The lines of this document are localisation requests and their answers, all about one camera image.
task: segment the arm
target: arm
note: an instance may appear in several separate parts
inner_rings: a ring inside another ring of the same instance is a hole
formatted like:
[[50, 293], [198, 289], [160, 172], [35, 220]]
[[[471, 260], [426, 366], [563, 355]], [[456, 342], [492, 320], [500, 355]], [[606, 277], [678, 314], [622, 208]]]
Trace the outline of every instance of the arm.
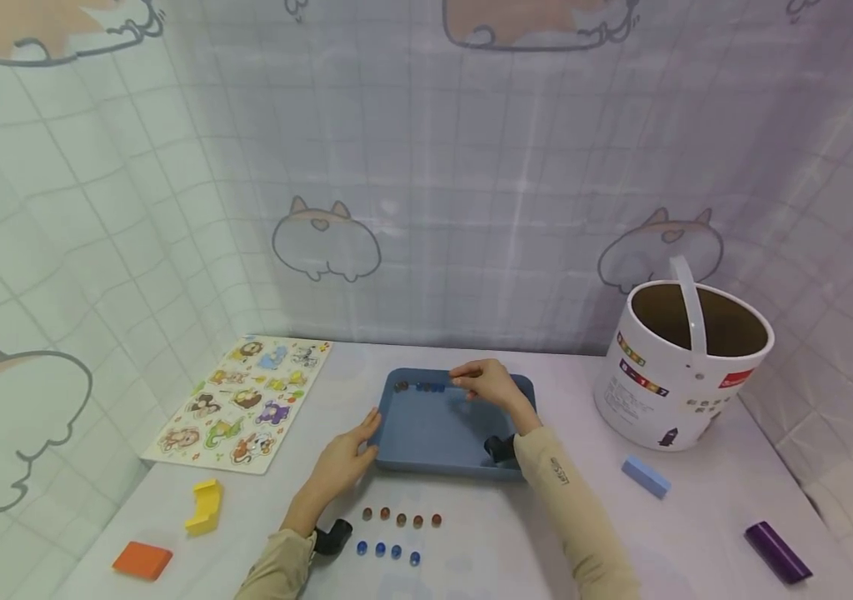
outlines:
[[357, 428], [336, 436], [320, 454], [317, 466], [290, 502], [280, 531], [268, 538], [260, 560], [250, 568], [233, 600], [293, 600], [307, 582], [313, 558], [313, 532], [333, 498], [349, 490], [377, 458], [377, 447], [357, 453], [380, 427], [381, 416], [372, 409]]
[[553, 431], [496, 360], [469, 362], [451, 371], [453, 385], [507, 411], [516, 426], [514, 448], [523, 477], [546, 507], [563, 542], [582, 600], [637, 600], [640, 582], [601, 501], [593, 494]]

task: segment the blue tray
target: blue tray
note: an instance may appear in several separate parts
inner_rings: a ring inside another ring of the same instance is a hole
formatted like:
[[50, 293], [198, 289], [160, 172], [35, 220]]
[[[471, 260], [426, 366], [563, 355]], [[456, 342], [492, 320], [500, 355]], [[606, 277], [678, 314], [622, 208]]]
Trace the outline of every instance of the blue tray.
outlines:
[[[536, 410], [533, 382], [510, 375]], [[406, 381], [408, 388], [395, 386]], [[431, 391], [418, 390], [428, 384]], [[438, 392], [437, 386], [445, 386]], [[506, 412], [473, 400], [466, 391], [450, 384], [450, 374], [428, 368], [397, 368], [387, 377], [380, 400], [383, 424], [370, 443], [380, 446], [377, 466], [402, 472], [462, 475], [467, 478], [522, 479], [516, 461], [496, 465], [483, 449], [490, 436], [505, 438], [516, 433]]]

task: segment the light blue block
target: light blue block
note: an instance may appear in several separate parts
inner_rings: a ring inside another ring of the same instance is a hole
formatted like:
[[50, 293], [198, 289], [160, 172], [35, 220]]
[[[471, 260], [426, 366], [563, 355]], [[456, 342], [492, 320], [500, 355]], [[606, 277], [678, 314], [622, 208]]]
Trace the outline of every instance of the light blue block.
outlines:
[[636, 481], [642, 487], [645, 487], [647, 492], [652, 493], [655, 497], [662, 499], [671, 483], [666, 478], [660, 475], [653, 467], [643, 465], [639, 458], [630, 455], [626, 457], [626, 462], [623, 463], [623, 472], [630, 476], [630, 479]]

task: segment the beige sleeve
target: beige sleeve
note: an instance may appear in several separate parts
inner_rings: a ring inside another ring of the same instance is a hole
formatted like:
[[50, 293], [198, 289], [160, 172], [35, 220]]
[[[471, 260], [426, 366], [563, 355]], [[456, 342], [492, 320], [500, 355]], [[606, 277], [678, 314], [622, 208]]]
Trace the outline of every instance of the beige sleeve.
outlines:
[[581, 600], [639, 600], [640, 581], [599, 498], [548, 427], [514, 438], [523, 476], [546, 505]]
[[294, 600], [307, 582], [315, 543], [317, 532], [310, 537], [289, 529], [275, 532], [233, 600]]

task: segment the shower curtain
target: shower curtain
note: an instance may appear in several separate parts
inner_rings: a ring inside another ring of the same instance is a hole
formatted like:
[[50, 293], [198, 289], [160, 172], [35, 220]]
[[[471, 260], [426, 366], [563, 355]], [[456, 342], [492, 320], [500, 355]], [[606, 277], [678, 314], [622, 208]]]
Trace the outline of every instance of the shower curtain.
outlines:
[[237, 336], [603, 353], [675, 253], [853, 562], [851, 0], [0, 0], [0, 598]]

